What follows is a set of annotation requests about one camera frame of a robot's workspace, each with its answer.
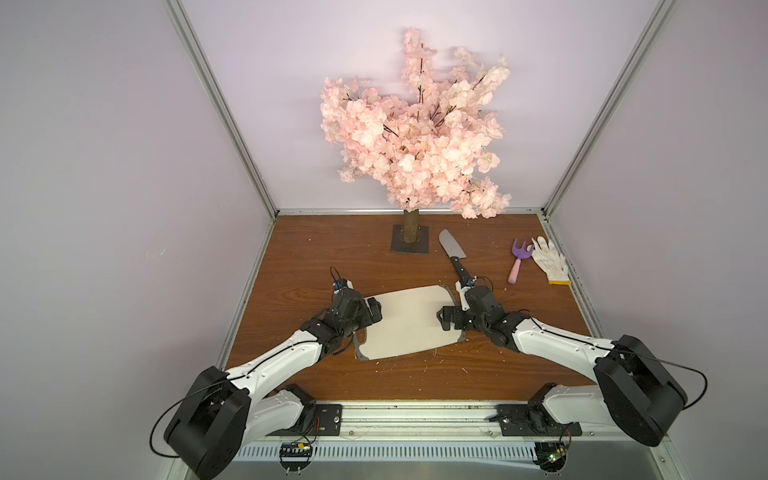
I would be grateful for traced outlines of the white grey cutting board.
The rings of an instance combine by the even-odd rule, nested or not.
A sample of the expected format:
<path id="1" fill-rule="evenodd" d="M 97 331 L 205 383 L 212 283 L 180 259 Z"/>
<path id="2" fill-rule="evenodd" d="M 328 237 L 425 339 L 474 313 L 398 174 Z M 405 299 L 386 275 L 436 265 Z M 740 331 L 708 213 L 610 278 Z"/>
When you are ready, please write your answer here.
<path id="1" fill-rule="evenodd" d="M 437 313 L 454 306 L 444 286 L 425 286 L 375 295 L 382 319 L 353 338 L 358 360 L 372 361 L 410 355 L 463 342 L 466 333 L 443 330 Z"/>

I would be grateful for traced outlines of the black handled kitchen knife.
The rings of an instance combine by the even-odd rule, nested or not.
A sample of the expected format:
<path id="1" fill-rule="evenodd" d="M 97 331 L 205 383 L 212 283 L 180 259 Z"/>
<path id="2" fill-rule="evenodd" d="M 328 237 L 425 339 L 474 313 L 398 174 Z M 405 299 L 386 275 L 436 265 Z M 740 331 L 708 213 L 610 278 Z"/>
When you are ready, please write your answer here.
<path id="1" fill-rule="evenodd" d="M 468 281 L 473 277 L 461 263 L 466 258 L 466 254 L 454 236 L 447 229 L 443 229 L 439 233 L 438 239 L 446 255 L 449 257 L 459 280 Z"/>

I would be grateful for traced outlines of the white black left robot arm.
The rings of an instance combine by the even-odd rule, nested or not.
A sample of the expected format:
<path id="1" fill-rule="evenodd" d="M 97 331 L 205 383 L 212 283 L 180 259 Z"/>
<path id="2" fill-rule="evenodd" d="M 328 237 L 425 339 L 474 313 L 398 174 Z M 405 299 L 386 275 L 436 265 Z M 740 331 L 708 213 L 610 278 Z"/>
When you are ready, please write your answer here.
<path id="1" fill-rule="evenodd" d="M 227 468 L 241 446 L 294 427 L 312 399 L 301 389 L 275 389 L 340 349 L 343 341 L 383 318 L 383 307 L 349 284 L 336 286 L 329 307 L 304 322 L 287 340 L 229 370 L 215 366 L 195 378 L 172 414 L 163 440 L 199 479 Z"/>

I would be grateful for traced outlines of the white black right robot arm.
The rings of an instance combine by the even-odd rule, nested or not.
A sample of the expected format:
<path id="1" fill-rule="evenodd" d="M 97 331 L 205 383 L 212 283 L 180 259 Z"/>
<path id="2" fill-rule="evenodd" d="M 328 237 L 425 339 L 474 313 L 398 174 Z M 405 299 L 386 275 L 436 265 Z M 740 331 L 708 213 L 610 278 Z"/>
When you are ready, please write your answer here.
<path id="1" fill-rule="evenodd" d="M 657 446 L 685 410 L 696 405 L 672 376 L 673 362 L 656 357 L 638 338 L 585 336 L 548 325 L 526 310 L 505 311 L 487 287 L 465 287 L 461 305 L 443 306 L 444 330 L 471 330 L 494 345 L 549 360 L 590 385 L 544 388 L 535 408 L 558 424 L 612 425 L 631 439 Z"/>

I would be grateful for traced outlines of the left circuit board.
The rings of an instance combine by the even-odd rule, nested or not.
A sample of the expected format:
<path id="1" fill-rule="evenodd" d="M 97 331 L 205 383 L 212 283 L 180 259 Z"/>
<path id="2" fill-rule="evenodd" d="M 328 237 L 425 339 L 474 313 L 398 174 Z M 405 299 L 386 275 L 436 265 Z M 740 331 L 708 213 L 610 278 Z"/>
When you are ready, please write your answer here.
<path id="1" fill-rule="evenodd" d="M 314 447 L 308 442 L 282 443 L 278 452 L 278 461 L 285 474 L 300 475 L 312 463 Z"/>

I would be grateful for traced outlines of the circuit board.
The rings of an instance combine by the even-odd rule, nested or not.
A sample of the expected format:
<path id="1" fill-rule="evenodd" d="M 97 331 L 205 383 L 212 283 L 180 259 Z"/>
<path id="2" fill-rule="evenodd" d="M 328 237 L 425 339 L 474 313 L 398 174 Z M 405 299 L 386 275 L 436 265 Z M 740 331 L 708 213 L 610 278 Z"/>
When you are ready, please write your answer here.
<path id="1" fill-rule="evenodd" d="M 312 463 L 314 447 L 308 442 L 282 443 L 278 452 L 278 461 L 285 474 L 300 475 Z"/>
<path id="2" fill-rule="evenodd" d="M 543 472 L 558 474 L 567 463 L 567 448 L 558 442 L 536 442 L 533 463 Z"/>

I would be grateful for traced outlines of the right circuit board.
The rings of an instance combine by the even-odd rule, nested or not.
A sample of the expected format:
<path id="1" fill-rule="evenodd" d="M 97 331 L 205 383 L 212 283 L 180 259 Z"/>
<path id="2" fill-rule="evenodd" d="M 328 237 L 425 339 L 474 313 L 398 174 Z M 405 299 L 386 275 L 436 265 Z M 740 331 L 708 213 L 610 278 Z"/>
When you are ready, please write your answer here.
<path id="1" fill-rule="evenodd" d="M 543 472 L 558 474 L 567 463 L 567 448 L 558 442 L 536 442 L 533 463 Z"/>

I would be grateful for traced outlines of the purple pink garden fork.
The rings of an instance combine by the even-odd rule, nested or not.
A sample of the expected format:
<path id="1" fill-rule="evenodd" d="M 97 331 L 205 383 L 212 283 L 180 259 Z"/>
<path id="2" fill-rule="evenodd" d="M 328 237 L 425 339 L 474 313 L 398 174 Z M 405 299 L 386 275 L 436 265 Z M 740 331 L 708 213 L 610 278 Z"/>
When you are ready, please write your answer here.
<path id="1" fill-rule="evenodd" d="M 514 257 L 514 262 L 507 277 L 507 282 L 509 284 L 514 285 L 517 283 L 522 262 L 524 260 L 530 259 L 534 250 L 535 246 L 532 243 L 520 241 L 519 239 L 514 240 L 511 246 L 511 253 Z"/>

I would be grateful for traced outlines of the white work glove yellow cuff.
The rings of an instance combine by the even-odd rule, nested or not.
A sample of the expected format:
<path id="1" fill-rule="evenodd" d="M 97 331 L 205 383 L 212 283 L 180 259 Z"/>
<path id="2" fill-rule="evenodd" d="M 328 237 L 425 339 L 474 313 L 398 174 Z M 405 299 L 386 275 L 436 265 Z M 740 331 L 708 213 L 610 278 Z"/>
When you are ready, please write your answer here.
<path id="1" fill-rule="evenodd" d="M 544 272 L 550 285 L 571 284 L 569 268 L 566 257 L 558 251 L 554 243 L 543 236 L 533 241 L 532 258 L 536 265 Z"/>

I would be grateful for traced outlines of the pink cherry blossom tree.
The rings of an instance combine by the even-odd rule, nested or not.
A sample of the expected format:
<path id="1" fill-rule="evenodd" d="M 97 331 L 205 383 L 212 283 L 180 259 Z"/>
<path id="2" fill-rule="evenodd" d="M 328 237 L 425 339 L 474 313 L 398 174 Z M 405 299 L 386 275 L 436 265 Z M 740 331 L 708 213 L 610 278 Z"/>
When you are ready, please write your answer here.
<path id="1" fill-rule="evenodd" d="M 326 140 L 341 147 L 341 179 L 382 184 L 404 213 L 401 238 L 412 244 L 423 209 L 447 205 L 475 219 L 509 206 L 510 195 L 488 176 L 500 163 L 489 146 L 504 130 L 487 107 L 511 70 L 504 57 L 486 66 L 458 47 L 453 68 L 440 77 L 435 50 L 415 28 L 405 32 L 403 52 L 402 80 L 414 100 L 383 95 L 359 79 L 326 79 L 320 111 Z"/>

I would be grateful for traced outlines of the dark metal tree base plate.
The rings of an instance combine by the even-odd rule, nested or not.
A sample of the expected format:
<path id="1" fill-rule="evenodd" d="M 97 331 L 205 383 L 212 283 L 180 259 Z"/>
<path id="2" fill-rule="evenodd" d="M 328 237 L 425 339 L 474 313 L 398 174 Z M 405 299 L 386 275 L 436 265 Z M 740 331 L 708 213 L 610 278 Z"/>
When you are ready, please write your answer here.
<path id="1" fill-rule="evenodd" d="M 398 254 L 426 255 L 429 253 L 429 228 L 420 227 L 416 234 L 416 240 L 408 243 L 404 240 L 404 226 L 394 225 L 390 251 Z"/>

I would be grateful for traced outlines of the aluminium front rail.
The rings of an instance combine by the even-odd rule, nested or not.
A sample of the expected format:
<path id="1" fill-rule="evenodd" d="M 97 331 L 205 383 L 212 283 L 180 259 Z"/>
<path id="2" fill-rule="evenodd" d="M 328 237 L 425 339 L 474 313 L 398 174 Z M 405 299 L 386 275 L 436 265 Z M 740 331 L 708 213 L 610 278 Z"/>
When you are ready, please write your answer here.
<path id="1" fill-rule="evenodd" d="M 588 396 L 579 401 L 576 410 L 569 411 L 561 418 L 548 414 L 561 424 L 578 422 L 586 435 L 591 435 L 594 430 L 606 430 L 624 439 L 624 432 L 608 421 L 606 413 L 600 413 L 590 403 L 592 399 Z M 270 436 L 270 433 L 292 427 L 306 406 L 321 403 L 343 406 L 340 435 L 322 437 L 344 440 L 504 437 L 500 427 L 488 422 L 486 418 L 495 413 L 499 404 L 527 404 L 500 401 L 317 401 L 304 405 L 288 395 L 280 394 L 258 402 L 246 418 L 244 432 L 227 434 L 225 438 L 232 439 L 236 447 L 268 437 L 312 439 L 314 437 Z M 538 405 L 529 406 L 543 409 Z"/>

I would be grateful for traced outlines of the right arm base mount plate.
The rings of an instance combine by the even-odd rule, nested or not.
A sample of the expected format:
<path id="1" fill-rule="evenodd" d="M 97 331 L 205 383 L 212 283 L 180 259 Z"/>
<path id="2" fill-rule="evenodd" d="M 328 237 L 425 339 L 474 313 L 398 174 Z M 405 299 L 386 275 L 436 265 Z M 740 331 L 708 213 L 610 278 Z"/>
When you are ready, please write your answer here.
<path id="1" fill-rule="evenodd" d="M 527 404 L 499 404 L 496 411 L 486 420 L 497 424 L 503 436 L 559 437 L 563 435 L 578 437 L 583 435 L 581 425 L 576 423 L 561 424 L 538 407 Z"/>

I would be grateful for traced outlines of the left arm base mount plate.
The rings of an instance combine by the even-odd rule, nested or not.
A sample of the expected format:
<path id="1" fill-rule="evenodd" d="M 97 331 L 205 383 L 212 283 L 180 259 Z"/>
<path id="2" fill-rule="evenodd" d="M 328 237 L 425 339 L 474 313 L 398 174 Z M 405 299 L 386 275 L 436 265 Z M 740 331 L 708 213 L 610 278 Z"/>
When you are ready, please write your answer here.
<path id="1" fill-rule="evenodd" d="M 276 430 L 270 436 L 337 437 L 341 432 L 342 419 L 341 404 L 313 404 L 303 409 L 292 427 Z"/>

